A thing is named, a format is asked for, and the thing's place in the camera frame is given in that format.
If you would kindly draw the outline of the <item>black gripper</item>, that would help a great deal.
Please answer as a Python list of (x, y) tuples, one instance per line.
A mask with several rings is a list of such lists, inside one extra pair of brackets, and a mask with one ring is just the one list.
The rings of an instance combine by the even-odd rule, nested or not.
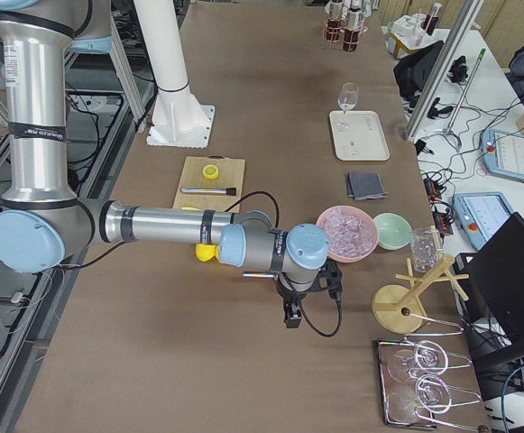
[(335, 261), (326, 261), (314, 271), (279, 273), (276, 289), (283, 301), (285, 327), (299, 328), (302, 320), (299, 302), (309, 293), (327, 291), (330, 298), (340, 304), (343, 290), (342, 276)]

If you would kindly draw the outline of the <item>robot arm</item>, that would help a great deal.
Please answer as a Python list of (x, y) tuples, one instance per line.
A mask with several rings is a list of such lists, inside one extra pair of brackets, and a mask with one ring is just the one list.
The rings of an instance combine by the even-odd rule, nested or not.
[(0, 262), (36, 273), (67, 266), (94, 243), (111, 249), (141, 240), (202, 244), (219, 262), (271, 278), (289, 328), (308, 320), (303, 299), (324, 291), (342, 301), (342, 274), (328, 256), (326, 233), (313, 224), (281, 230), (278, 219), (233, 206), (182, 210), (126, 206), (90, 198), (104, 147), (81, 159), (67, 151), (68, 53), (107, 54), (126, 92), (135, 83), (107, 1), (0, 1), (11, 180), (2, 196)]

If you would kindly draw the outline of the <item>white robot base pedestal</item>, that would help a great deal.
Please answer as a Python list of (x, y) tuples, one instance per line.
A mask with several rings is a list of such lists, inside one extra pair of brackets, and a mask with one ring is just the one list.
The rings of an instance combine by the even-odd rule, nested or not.
[(173, 3), (137, 0), (134, 6), (158, 88), (147, 143), (207, 148), (215, 108), (200, 104), (190, 90)]

